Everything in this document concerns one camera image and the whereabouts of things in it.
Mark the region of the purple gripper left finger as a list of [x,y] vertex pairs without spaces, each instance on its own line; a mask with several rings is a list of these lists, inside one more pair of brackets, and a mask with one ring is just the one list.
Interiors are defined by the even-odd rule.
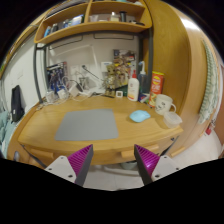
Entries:
[[89,145],[68,157],[59,156],[46,168],[46,171],[82,186],[85,182],[92,157],[93,145]]

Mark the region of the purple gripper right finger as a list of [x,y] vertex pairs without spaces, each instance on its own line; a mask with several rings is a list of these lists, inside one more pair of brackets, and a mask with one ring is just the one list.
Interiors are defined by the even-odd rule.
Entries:
[[144,185],[148,185],[180,170],[169,156],[156,155],[139,145],[134,145],[134,156]]

